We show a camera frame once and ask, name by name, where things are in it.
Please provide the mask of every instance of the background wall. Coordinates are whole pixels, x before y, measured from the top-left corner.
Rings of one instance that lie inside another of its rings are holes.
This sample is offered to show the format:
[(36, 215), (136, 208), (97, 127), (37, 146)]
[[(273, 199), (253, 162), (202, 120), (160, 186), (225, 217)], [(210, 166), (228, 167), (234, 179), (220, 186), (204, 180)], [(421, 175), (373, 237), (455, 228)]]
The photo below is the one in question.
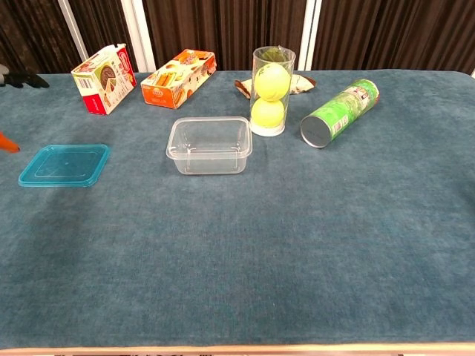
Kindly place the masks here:
[(184, 48), (212, 50), (220, 70), (252, 66), (282, 45), (298, 69), (475, 70), (475, 1), (0, 0), (0, 63), (67, 73), (113, 43), (135, 70)]

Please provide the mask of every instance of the teal plastic lid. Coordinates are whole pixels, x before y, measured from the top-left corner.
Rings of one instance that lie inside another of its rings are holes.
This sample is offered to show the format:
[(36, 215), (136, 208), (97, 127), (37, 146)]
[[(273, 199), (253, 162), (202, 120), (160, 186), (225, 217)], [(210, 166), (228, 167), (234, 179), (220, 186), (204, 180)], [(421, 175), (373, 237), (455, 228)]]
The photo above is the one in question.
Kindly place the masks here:
[(109, 157), (106, 145), (49, 145), (24, 169), (22, 187), (90, 187), (99, 179)]

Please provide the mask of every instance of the can lid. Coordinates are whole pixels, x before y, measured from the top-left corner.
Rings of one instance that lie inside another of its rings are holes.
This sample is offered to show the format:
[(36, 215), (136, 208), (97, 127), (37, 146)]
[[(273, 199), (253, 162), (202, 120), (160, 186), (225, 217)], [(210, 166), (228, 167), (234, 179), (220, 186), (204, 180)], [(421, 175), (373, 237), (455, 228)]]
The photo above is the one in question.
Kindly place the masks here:
[(323, 148), (332, 141), (330, 128), (317, 116), (304, 117), (300, 123), (300, 133), (304, 141), (315, 148)]

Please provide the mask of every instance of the black object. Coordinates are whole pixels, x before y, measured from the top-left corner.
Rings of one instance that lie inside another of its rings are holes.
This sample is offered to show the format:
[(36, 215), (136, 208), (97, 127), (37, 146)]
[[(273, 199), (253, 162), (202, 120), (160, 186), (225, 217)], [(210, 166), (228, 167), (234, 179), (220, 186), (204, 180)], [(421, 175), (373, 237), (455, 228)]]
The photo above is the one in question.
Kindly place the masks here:
[(40, 76), (30, 73), (10, 73), (7, 67), (0, 65), (0, 86), (10, 84), (15, 88), (23, 88), (23, 83), (33, 88), (49, 88), (50, 85)]

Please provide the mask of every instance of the food box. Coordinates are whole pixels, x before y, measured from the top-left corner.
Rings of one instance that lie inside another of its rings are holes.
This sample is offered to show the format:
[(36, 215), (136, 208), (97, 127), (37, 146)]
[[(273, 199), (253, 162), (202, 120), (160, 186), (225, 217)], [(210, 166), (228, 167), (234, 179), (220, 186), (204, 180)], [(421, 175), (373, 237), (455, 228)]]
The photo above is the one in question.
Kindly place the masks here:
[(147, 104), (179, 108), (214, 72), (213, 52), (184, 50), (141, 83)]
[(71, 71), (90, 113), (109, 114), (134, 89), (125, 44), (104, 47)]

